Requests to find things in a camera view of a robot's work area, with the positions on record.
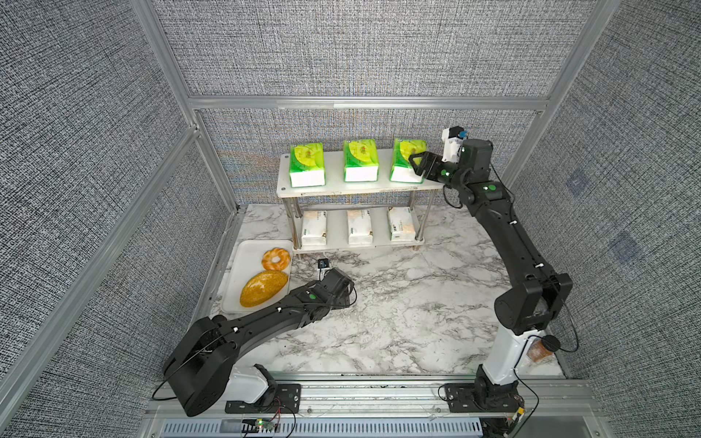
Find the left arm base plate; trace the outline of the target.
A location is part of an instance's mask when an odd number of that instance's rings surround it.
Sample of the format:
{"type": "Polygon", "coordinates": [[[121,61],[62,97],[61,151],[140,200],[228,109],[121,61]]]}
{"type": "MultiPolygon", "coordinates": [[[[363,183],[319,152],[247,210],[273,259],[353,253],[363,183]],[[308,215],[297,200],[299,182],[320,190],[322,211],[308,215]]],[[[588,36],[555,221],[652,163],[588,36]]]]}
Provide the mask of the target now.
{"type": "Polygon", "coordinates": [[[302,385],[298,383],[279,383],[272,390],[266,391],[259,401],[227,401],[226,414],[266,414],[281,410],[283,414],[297,414],[301,402],[302,385]]]}

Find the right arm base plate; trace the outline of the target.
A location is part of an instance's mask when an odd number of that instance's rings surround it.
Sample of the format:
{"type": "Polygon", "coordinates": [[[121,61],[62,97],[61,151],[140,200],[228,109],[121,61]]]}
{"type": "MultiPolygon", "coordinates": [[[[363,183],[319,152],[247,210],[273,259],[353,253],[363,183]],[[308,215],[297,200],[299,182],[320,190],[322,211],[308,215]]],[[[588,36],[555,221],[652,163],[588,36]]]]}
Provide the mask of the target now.
{"type": "Polygon", "coordinates": [[[444,386],[450,412],[462,414],[516,414],[524,407],[518,394],[518,383],[494,385],[489,381],[478,383],[449,383],[444,386]]]}

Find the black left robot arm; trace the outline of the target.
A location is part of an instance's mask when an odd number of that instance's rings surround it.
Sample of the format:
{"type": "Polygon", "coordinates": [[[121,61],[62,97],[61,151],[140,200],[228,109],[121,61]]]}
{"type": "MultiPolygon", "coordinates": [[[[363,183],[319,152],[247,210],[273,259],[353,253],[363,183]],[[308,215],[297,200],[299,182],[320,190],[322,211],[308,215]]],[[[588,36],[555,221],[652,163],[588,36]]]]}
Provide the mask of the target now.
{"type": "Polygon", "coordinates": [[[237,362],[280,334],[352,306],[354,290],[351,278],[332,268],[320,279],[242,318],[199,319],[164,363],[164,382],[189,417],[209,410],[227,389],[234,402],[267,408],[276,398],[277,382],[264,366],[238,367],[237,362]]]}

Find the green tissue pack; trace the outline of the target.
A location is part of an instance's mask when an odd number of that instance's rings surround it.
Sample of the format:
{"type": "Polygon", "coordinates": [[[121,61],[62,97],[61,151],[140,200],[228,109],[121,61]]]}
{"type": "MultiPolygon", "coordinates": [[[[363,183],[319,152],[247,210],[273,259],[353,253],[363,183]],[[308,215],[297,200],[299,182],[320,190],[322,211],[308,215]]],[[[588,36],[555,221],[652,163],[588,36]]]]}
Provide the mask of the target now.
{"type": "Polygon", "coordinates": [[[426,141],[396,138],[392,148],[390,181],[402,182],[403,184],[421,184],[423,177],[415,173],[410,157],[413,154],[424,153],[426,150],[426,141]]]}
{"type": "Polygon", "coordinates": [[[319,187],[326,184],[323,144],[293,145],[290,148],[290,183],[293,188],[319,187]]]}
{"type": "Polygon", "coordinates": [[[374,139],[343,142],[343,162],[344,182],[370,183],[378,180],[379,157],[374,139]]]}

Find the white tissue pack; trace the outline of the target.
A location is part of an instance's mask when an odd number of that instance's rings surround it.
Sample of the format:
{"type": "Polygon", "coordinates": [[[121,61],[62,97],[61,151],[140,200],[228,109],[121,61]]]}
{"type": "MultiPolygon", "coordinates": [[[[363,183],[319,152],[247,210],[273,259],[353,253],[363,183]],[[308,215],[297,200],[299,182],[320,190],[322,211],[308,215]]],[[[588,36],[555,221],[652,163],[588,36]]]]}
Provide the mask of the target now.
{"type": "Polygon", "coordinates": [[[348,210],[347,225],[350,246],[370,246],[374,242],[372,217],[369,209],[348,210]]]}
{"type": "Polygon", "coordinates": [[[414,241],[416,229],[409,207],[389,207],[387,216],[392,242],[414,241]]]}
{"type": "Polygon", "coordinates": [[[301,244],[303,247],[326,246],[328,233],[326,211],[306,211],[302,217],[301,244]]]}

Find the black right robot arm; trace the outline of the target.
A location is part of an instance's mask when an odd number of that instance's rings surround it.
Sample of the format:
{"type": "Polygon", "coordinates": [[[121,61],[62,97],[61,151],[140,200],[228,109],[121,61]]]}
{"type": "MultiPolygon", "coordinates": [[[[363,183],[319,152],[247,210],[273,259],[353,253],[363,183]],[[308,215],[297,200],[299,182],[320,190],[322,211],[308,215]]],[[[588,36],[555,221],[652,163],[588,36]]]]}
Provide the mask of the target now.
{"type": "Polygon", "coordinates": [[[429,151],[409,158],[416,174],[457,192],[460,204],[492,239],[511,284],[495,300],[498,335],[474,381],[445,387],[453,412],[516,412],[522,407],[518,365],[530,351],[560,349],[560,341],[544,331],[560,315],[572,289],[570,276],[557,273],[528,237],[509,190],[491,178],[492,151],[489,141],[466,139],[457,162],[429,151]]]}

